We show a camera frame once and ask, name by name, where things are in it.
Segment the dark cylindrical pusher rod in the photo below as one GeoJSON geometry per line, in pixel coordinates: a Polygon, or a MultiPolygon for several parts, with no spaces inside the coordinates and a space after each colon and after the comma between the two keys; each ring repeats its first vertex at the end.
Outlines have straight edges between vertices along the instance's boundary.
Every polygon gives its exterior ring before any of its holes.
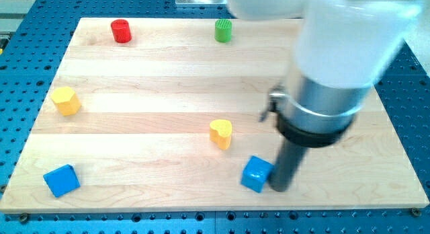
{"type": "Polygon", "coordinates": [[[273,190],[285,192],[290,187],[307,150],[307,147],[284,140],[269,177],[269,185],[273,190]]]}

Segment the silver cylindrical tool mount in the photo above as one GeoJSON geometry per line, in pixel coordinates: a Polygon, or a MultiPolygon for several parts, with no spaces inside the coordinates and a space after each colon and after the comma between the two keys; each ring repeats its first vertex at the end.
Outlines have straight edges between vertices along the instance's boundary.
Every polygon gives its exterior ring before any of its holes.
{"type": "Polygon", "coordinates": [[[326,147],[351,126],[369,90],[369,86],[324,85],[292,67],[268,91],[267,107],[259,121],[273,112],[277,114],[275,127],[289,142],[307,148],[326,147]]]}

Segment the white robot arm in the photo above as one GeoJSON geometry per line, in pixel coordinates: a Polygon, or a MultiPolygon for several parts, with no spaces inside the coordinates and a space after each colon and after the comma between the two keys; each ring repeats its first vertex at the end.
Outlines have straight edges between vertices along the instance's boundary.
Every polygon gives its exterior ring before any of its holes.
{"type": "Polygon", "coordinates": [[[336,143],[429,0],[227,0],[243,20],[303,20],[286,76],[269,91],[283,146],[269,177],[287,190],[309,148],[336,143]]]}

